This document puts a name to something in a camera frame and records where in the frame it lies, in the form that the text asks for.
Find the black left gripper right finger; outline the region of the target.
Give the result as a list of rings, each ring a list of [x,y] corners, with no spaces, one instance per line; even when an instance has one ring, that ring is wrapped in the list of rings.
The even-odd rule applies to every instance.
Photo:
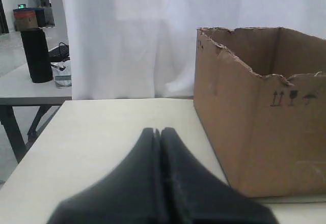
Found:
[[[173,128],[161,132],[160,163],[173,223],[278,223],[269,208],[207,170]]]

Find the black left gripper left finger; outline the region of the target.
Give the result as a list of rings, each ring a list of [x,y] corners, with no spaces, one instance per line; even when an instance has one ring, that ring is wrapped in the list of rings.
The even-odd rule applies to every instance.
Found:
[[[48,223],[162,223],[159,166],[157,135],[145,128],[107,176],[62,201]]]

